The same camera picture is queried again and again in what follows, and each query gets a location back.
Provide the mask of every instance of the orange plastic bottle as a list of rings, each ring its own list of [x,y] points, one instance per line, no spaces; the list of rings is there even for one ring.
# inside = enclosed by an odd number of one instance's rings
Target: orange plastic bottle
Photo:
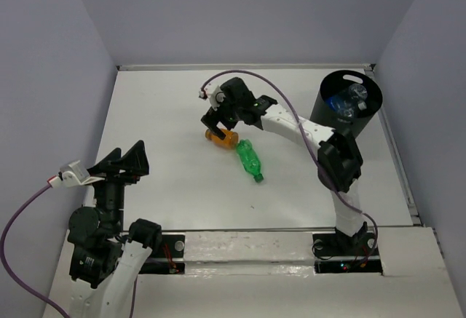
[[[221,129],[221,131],[223,131],[226,135],[223,140],[215,136],[209,129],[205,131],[205,138],[214,142],[217,146],[226,149],[235,149],[236,145],[238,144],[238,140],[240,139],[240,136],[237,134],[237,132],[229,131],[227,129]]]

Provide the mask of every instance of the wall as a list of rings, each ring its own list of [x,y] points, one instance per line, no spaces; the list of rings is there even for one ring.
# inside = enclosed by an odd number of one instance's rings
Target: wall
[[[82,0],[116,64],[371,63],[412,0]]]
[[[423,221],[466,313],[466,0],[415,0],[376,76]]]
[[[81,0],[0,0],[0,229],[60,166],[91,164],[116,69]],[[7,237],[19,276],[48,294],[68,216],[83,190],[49,191]],[[0,266],[0,317],[41,317],[44,305]]]

